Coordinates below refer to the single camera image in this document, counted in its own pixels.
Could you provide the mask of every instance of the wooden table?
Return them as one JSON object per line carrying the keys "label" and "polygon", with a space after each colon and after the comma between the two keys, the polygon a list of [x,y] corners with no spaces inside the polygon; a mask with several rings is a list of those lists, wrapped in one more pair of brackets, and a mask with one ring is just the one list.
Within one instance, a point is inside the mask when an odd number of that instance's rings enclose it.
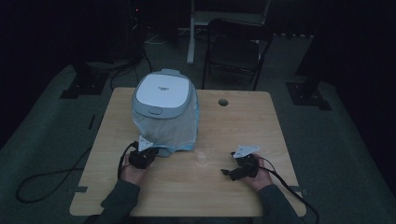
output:
{"label": "wooden table", "polygon": [[[117,181],[123,150],[138,139],[131,112],[133,88],[116,88],[79,181],[86,192],[76,192],[70,206],[74,216],[100,214],[101,201]],[[291,186],[298,182],[280,129],[271,96],[263,91],[197,91],[199,133],[195,147],[213,147],[208,163],[195,159],[194,151],[179,151],[151,164],[133,216],[147,217],[260,217],[262,206],[242,181],[232,181],[220,169],[237,165],[230,155],[239,145],[261,148],[258,154],[272,162]],[[229,101],[227,106],[218,103]],[[280,186],[298,216],[305,206]]]}

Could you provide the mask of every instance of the person's left hand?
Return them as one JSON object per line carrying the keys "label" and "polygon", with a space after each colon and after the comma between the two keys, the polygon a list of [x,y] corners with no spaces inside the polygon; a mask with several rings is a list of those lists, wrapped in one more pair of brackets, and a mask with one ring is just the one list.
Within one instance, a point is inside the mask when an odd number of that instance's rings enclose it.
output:
{"label": "person's left hand", "polygon": [[140,187],[148,169],[149,167],[146,169],[137,169],[132,166],[132,164],[129,163],[129,154],[126,154],[124,164],[122,165],[121,179]]}

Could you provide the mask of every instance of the chair leg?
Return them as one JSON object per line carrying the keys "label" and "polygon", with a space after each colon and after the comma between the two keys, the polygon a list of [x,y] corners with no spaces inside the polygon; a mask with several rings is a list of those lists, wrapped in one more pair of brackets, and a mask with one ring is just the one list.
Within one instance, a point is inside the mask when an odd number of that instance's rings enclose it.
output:
{"label": "chair leg", "polygon": [[256,76],[256,73],[254,73],[253,75],[251,75],[251,78],[250,78],[250,83],[253,81],[253,78]]}
{"label": "chair leg", "polygon": [[207,64],[207,70],[210,76],[212,76],[212,69],[210,67],[210,63]]}
{"label": "chair leg", "polygon": [[206,62],[206,60],[205,60],[204,75],[202,76],[202,86],[201,86],[201,90],[204,90],[204,89],[205,89],[206,69],[207,69],[207,62]]}
{"label": "chair leg", "polygon": [[256,74],[256,80],[254,80],[254,85],[253,85],[253,90],[255,91],[257,88],[257,83],[259,83],[259,77],[260,77],[261,71],[257,72]]}

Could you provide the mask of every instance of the dark background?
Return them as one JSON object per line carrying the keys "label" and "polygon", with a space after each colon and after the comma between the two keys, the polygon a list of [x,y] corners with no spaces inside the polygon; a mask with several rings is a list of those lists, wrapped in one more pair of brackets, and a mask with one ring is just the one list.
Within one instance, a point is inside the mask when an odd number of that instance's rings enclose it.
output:
{"label": "dark background", "polygon": [[[196,2],[196,9],[246,12],[261,4]],[[190,24],[190,1],[185,0],[0,4],[0,147],[68,64],[132,59],[141,53],[148,29],[177,42],[177,28]],[[267,19],[276,34],[315,36],[296,75],[334,85],[394,194],[395,12],[390,0],[276,0]]]}

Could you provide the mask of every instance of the cable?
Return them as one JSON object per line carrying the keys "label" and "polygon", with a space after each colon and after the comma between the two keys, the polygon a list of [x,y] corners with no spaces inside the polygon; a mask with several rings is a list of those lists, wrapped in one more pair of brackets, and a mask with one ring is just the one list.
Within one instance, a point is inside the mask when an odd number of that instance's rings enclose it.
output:
{"label": "cable", "polygon": [[148,61],[149,71],[150,71],[150,73],[152,73],[152,71],[154,70],[154,68],[151,66],[151,62],[149,61],[149,57],[148,57],[148,55],[147,55],[145,49],[143,49],[143,55],[144,55],[144,57],[146,58],[146,61]]}
{"label": "cable", "polygon": [[130,166],[131,164],[128,164],[128,165],[124,165],[123,167],[122,167],[122,169],[121,169],[121,172],[125,169],[125,168],[127,168],[128,166]]}
{"label": "cable", "polygon": [[[64,181],[66,180],[66,178],[69,177],[70,174],[71,174],[73,171],[81,171],[81,170],[84,170],[84,169],[82,169],[82,168],[76,168],[76,167],[77,167],[78,163],[84,158],[84,156],[85,156],[91,149],[92,149],[92,147],[89,147],[89,148],[78,158],[78,160],[76,161],[76,163],[75,163],[75,164],[72,166],[72,168],[70,168],[70,169],[65,169],[65,170],[55,171],[55,172],[50,172],[50,173],[44,173],[44,174],[39,174],[39,175],[32,175],[32,176],[27,177],[26,179],[24,179],[24,180],[18,185],[17,191],[15,192],[15,197],[17,198],[17,200],[18,200],[20,203],[38,203],[38,202],[41,202],[41,201],[43,201],[44,199],[48,198],[51,194],[53,194],[53,193],[64,183]],[[41,197],[41,198],[34,199],[34,200],[27,200],[27,199],[23,199],[23,198],[22,198],[22,196],[21,196],[21,189],[23,188],[23,186],[24,186],[29,180],[32,180],[32,179],[34,179],[34,178],[36,178],[36,177],[40,177],[40,176],[45,176],[45,175],[56,175],[56,174],[60,174],[60,173],[64,173],[64,172],[68,172],[68,173],[64,176],[64,178],[61,180],[61,182],[60,182],[54,189],[52,189],[48,194],[44,195],[44,196]]]}
{"label": "cable", "polygon": [[262,159],[262,160],[265,160],[265,161],[267,161],[268,163],[270,163],[270,165],[272,166],[272,168],[273,168],[273,170],[274,170],[274,172],[276,172],[276,169],[275,169],[275,167],[274,167],[274,165],[270,162],[270,161],[268,161],[267,159],[265,159],[265,158],[263,158],[263,157],[261,157],[261,156],[254,156],[256,159]]}
{"label": "cable", "polygon": [[137,18],[136,17],[134,17],[133,15],[132,15],[132,13],[131,13],[131,3],[130,3],[130,1],[126,1],[126,6],[122,6],[122,8],[124,8],[125,10],[124,10],[124,13],[125,13],[125,15],[126,15],[126,40],[125,40],[125,46],[124,46],[124,50],[123,50],[123,52],[122,52],[122,57],[123,56],[125,56],[125,53],[126,53],[126,50],[128,49],[128,47],[129,47],[129,26],[130,26],[130,24],[131,25],[134,25],[133,24],[133,20],[134,20],[134,22],[135,22],[135,25],[132,27],[132,30],[134,30],[136,27],[137,27],[137,24],[138,24],[138,20],[137,20]]}
{"label": "cable", "polygon": [[134,68],[134,74],[136,75],[136,83],[139,83],[139,75],[137,74],[136,67]]}
{"label": "cable", "polygon": [[110,89],[111,89],[111,91],[114,91],[114,88],[113,88],[113,81],[114,81],[114,78],[115,78],[115,77],[119,77],[119,76],[120,76],[120,73],[121,73],[122,71],[124,71],[125,69],[127,69],[127,68],[133,68],[133,69],[135,70],[139,62],[140,62],[139,59],[134,59],[134,60],[131,60],[130,62],[128,62],[128,63],[126,63],[126,64],[123,64],[123,65],[120,65],[120,66],[118,67],[119,70],[118,70],[118,71],[113,75],[113,77],[111,77],[111,79],[110,79]]}
{"label": "cable", "polygon": [[161,44],[165,44],[165,43],[167,43],[168,42],[168,40],[164,40],[163,42],[151,42],[152,40],[154,40],[154,39],[156,39],[156,38],[158,38],[158,37],[160,37],[159,35],[155,35],[154,37],[152,37],[152,38],[150,38],[150,39],[148,39],[148,40],[146,40],[145,41],[145,44],[152,44],[152,45],[161,45]]}
{"label": "cable", "polygon": [[131,143],[127,148],[125,148],[125,150],[124,150],[123,153],[122,153],[122,156],[120,157],[119,169],[117,170],[117,178],[118,178],[118,179],[121,178],[121,172],[122,172],[122,170],[126,167],[126,166],[122,167],[123,160],[124,160],[124,158],[125,158],[125,154],[126,154],[126,152],[128,151],[128,149],[129,149],[130,147],[133,147],[133,146],[135,146],[135,142]]}
{"label": "cable", "polygon": [[309,207],[309,208],[314,212],[315,216],[317,217],[315,223],[316,223],[316,224],[319,223],[319,213],[318,213],[318,211],[317,211],[309,202],[307,202],[305,199],[303,199],[303,197],[301,197],[301,196],[298,195],[296,192],[294,192],[294,190],[292,190],[292,189],[289,187],[289,185],[286,183],[286,181],[285,181],[275,170],[270,170],[270,169],[267,169],[267,168],[262,167],[262,166],[260,166],[260,165],[258,166],[258,165],[251,164],[251,163],[248,163],[248,162],[245,162],[245,164],[246,164],[246,165],[250,165],[250,166],[254,166],[254,167],[258,167],[258,168],[263,169],[263,170],[265,170],[265,171],[271,173],[272,175],[274,175],[274,176],[280,181],[280,183],[283,185],[283,187],[285,187],[294,197],[296,197],[298,200],[300,200],[300,202],[302,202],[303,204],[305,204],[307,207]]}

